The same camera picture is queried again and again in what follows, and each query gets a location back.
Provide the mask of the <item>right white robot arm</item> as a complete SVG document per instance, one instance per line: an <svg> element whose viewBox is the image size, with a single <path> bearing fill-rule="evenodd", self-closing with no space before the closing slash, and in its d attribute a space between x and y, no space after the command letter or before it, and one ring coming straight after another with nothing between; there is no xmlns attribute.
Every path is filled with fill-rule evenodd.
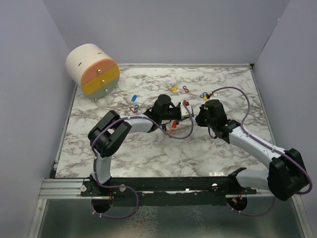
<svg viewBox="0 0 317 238"><path fill-rule="evenodd" d="M239 122L227 118L218 99L208 100L200 106L196 123L213 131L215 138L243 149L267 168L266 172L248 169L237 172L227 182L231 193L238 194L246 187L253 187L268 190L279 200L286 201L310 184L302 156L297 150L275 147L252 135Z"/></svg>

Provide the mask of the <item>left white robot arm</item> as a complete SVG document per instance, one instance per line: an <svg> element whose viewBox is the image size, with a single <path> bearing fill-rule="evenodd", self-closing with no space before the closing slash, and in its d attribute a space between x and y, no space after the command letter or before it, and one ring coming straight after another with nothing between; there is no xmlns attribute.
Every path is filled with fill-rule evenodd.
<svg viewBox="0 0 317 238"><path fill-rule="evenodd" d="M114 110L107 112L88 134L94 153L91 175L95 181L92 184L92 190L100 196L108 193L109 183L107 181L111 178L111 158L127 135L139 132L150 133L156 129L167 134L163 129L164 121L179 123L186 119L191 121L189 132L191 134L194 127L192 106L185 100L174 105L166 94L159 95L154 105L138 116L121 116Z"/></svg>

